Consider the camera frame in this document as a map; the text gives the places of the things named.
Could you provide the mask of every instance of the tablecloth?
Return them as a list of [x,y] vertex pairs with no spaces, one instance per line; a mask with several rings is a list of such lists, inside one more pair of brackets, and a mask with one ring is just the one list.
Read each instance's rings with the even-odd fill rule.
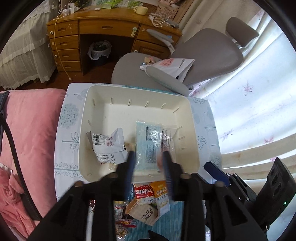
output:
[[[82,177],[78,166],[78,146],[80,137],[80,124],[86,93],[93,85],[109,85],[96,83],[70,84],[63,102],[59,125],[57,128],[55,153],[54,153],[54,178],[57,200],[73,185],[75,181],[87,181]],[[123,88],[135,88],[133,86],[116,85]],[[204,170],[207,161],[212,161],[221,167],[221,154],[219,141],[215,127],[214,117],[207,100],[188,97],[191,105],[194,128],[200,159],[198,172],[206,181],[213,183],[214,179]],[[138,227],[131,230],[126,240],[138,240],[148,237],[148,228],[170,241],[179,241],[181,234],[183,203],[172,206],[172,210],[162,216],[153,227],[139,222]]]

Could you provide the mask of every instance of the transparent plastic package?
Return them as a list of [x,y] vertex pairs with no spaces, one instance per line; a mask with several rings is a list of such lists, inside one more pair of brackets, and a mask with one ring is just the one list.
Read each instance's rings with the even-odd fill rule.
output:
[[175,159],[173,136],[177,128],[161,124],[136,122],[136,170],[159,170],[157,157],[170,151]]

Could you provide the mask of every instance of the beige curtain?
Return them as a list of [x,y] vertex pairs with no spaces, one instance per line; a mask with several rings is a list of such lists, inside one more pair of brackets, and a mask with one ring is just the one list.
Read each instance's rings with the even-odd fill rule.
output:
[[260,9],[253,0],[194,0],[180,22],[183,33],[180,41],[186,42],[204,28],[225,33],[230,17],[248,23]]

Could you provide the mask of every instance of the plastic storage bin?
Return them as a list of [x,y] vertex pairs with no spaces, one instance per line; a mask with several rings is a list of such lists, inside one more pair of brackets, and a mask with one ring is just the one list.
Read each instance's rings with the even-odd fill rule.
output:
[[[89,182],[98,181],[111,172],[102,170],[86,133],[110,135],[123,128],[125,142],[135,143],[136,121],[177,126],[173,137],[176,162],[184,172],[199,169],[198,145],[189,100],[184,96],[155,91],[95,85],[88,89],[84,103],[80,140],[79,170]],[[133,183],[165,180],[157,170],[134,171]]]

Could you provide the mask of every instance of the red candy wrapper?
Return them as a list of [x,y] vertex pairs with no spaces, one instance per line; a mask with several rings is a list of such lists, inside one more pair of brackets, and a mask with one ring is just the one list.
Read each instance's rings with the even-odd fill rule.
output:
[[134,189],[138,205],[155,203],[153,188],[148,183],[135,183]]

